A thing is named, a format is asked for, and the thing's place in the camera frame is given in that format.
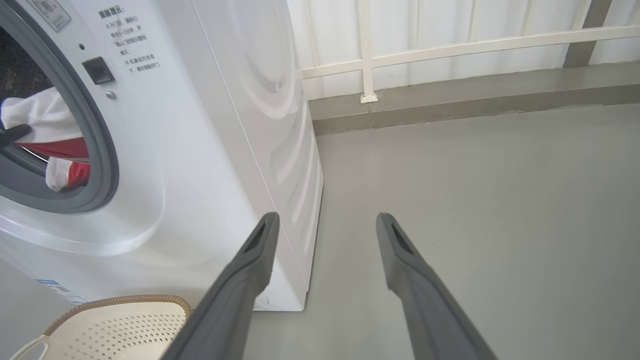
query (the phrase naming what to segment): white wall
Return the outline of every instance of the white wall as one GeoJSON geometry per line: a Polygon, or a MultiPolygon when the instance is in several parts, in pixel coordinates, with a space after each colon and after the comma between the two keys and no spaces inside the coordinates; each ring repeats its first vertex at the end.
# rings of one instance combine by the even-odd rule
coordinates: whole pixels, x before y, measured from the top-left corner
{"type": "MultiPolygon", "coordinates": [[[[535,0],[529,34],[570,30],[581,1],[535,0]]],[[[422,4],[419,9],[419,0],[371,0],[373,56],[467,42],[472,0],[422,4]]],[[[526,4],[527,0],[477,0],[473,40],[520,35],[526,4]]],[[[626,23],[633,4],[634,0],[613,0],[605,25],[626,23]]],[[[303,69],[360,58],[357,0],[289,0],[289,8],[303,69]]],[[[640,60],[638,38],[600,43],[591,64],[640,60]]],[[[375,68],[374,89],[559,68],[567,48],[552,45],[375,68]]],[[[306,79],[304,87],[309,99],[357,94],[362,92],[362,73],[306,79]]]]}

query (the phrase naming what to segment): white cloth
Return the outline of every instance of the white cloth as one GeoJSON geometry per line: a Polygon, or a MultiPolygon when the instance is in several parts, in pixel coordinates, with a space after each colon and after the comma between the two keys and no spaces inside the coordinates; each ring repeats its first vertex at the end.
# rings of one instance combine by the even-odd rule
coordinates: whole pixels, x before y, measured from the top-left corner
{"type": "Polygon", "coordinates": [[[49,158],[44,179],[51,190],[59,192],[67,187],[71,164],[73,161],[49,158]]]}
{"type": "Polygon", "coordinates": [[[48,143],[81,138],[82,132],[69,107],[56,88],[38,92],[26,99],[9,97],[0,108],[5,129],[27,124],[31,132],[21,143],[48,143]]]}

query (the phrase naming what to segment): gray floor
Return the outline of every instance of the gray floor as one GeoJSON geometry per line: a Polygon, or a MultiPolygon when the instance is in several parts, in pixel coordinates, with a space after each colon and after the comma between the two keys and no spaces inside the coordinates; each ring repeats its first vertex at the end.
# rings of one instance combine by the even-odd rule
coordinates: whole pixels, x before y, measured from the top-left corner
{"type": "Polygon", "coordinates": [[[640,105],[320,136],[302,313],[255,313],[246,359],[411,359],[374,232],[396,216],[501,359],[640,358],[640,105]]]}

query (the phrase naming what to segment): warning label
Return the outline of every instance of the warning label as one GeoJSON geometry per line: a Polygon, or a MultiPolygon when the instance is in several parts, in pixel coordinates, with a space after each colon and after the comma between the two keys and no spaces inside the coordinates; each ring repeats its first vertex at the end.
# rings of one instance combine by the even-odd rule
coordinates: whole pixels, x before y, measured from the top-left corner
{"type": "Polygon", "coordinates": [[[53,290],[58,295],[60,295],[63,298],[67,299],[68,301],[71,301],[72,303],[74,303],[76,305],[81,305],[81,304],[84,304],[85,302],[87,302],[85,299],[79,297],[74,292],[71,292],[66,287],[58,284],[56,281],[53,281],[53,280],[38,280],[38,279],[36,279],[36,281],[38,281],[40,284],[43,284],[44,286],[46,286],[49,289],[53,290]]]}

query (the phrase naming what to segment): front-loading washing machine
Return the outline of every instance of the front-loading washing machine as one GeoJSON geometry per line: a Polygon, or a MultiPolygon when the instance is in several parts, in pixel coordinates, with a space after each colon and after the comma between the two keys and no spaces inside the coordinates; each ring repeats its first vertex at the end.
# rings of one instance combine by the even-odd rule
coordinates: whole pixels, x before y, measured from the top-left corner
{"type": "Polygon", "coordinates": [[[65,100],[91,166],[54,192],[44,159],[0,151],[2,258],[75,303],[197,304],[277,211],[255,308],[304,308],[324,177],[285,0],[0,0],[0,28],[65,100]]]}

